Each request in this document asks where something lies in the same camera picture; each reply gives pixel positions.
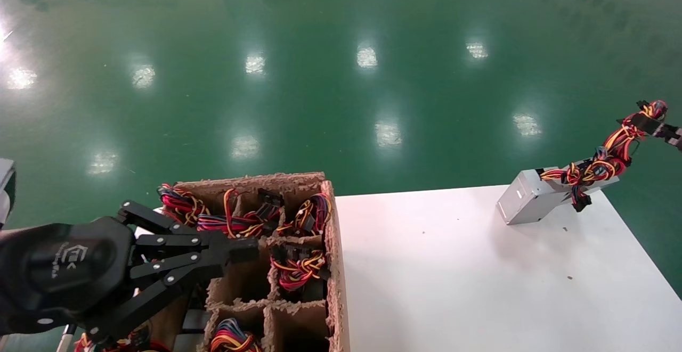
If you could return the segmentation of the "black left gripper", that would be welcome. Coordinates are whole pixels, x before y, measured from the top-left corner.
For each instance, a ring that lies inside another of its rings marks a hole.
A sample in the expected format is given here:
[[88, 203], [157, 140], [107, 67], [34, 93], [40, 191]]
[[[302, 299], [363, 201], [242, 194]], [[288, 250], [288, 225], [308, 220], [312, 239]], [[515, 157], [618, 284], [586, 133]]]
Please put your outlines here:
[[[118, 214], [124, 224], [107, 216], [2, 231], [2, 335], [75, 324], [92, 342], [113, 343], [200, 282], [222, 277], [229, 264], [259, 255], [254, 238], [197, 231], [135, 201], [124, 201]], [[135, 238], [126, 224], [149, 233]], [[134, 242], [144, 250], [197, 252], [129, 271]]]

